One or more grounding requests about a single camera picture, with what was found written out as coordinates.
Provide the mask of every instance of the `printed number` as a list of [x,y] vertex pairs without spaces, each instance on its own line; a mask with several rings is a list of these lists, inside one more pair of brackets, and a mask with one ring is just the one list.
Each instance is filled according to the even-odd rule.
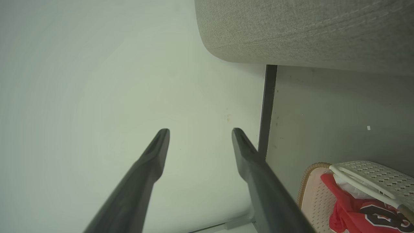
[[365,219],[373,226],[394,228],[403,233],[414,233],[413,224],[400,212],[395,214],[375,205],[362,207],[359,212],[365,214]]

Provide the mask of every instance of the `red jersey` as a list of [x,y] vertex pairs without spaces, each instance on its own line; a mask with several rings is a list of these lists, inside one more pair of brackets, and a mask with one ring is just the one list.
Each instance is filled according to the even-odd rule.
[[336,184],[331,174],[320,178],[337,198],[329,219],[329,227],[334,232],[414,233],[414,225],[396,208],[376,199],[355,199]]

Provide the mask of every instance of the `gray upholstery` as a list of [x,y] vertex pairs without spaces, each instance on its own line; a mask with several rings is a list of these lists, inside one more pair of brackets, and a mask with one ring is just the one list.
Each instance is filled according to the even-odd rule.
[[414,74],[414,0],[195,0],[218,58]]

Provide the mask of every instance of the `black baseboard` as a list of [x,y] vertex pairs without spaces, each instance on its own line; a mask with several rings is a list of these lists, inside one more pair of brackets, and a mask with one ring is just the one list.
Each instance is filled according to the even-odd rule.
[[269,145],[270,124],[272,121],[274,92],[276,88],[277,66],[266,65],[265,88],[263,93],[262,118],[260,121],[259,146],[260,156],[266,158]]

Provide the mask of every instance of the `white plastic basket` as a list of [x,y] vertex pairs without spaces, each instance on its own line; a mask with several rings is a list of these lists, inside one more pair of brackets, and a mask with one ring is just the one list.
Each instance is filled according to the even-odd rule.
[[[352,186],[397,208],[414,223],[414,179],[389,167],[369,162],[316,163],[311,165],[302,179],[298,205],[316,232],[330,232],[329,217],[336,202],[335,196],[320,179],[324,173],[335,173]],[[374,189],[361,184],[356,177]]]

